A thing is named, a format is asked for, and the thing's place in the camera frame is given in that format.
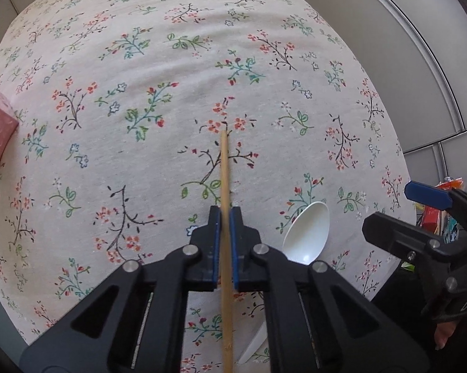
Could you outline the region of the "operator hand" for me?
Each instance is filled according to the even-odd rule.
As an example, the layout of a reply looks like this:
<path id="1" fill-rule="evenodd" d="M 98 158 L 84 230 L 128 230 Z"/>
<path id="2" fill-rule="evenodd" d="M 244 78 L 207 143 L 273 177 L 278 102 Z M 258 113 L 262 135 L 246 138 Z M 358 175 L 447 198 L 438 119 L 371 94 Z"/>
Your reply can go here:
<path id="1" fill-rule="evenodd" d="M 437 324 L 434 333 L 434 340 L 436 343 L 436 350 L 443 349 L 446 346 L 447 340 L 452 336 L 457 327 L 457 322 L 441 322 Z"/>

